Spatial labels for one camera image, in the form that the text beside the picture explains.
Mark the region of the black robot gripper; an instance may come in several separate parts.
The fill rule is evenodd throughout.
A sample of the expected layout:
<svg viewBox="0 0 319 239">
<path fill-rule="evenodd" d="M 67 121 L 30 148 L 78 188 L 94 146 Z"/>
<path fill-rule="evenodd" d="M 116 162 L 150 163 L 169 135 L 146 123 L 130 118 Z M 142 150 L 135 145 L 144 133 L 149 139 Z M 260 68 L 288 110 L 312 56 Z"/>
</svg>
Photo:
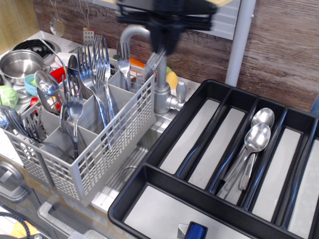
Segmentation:
<svg viewBox="0 0 319 239">
<path fill-rule="evenodd" d="M 118 0 L 118 22 L 148 26 L 153 52 L 174 53 L 184 29 L 209 30 L 217 4 L 208 0 Z"/>
</svg>

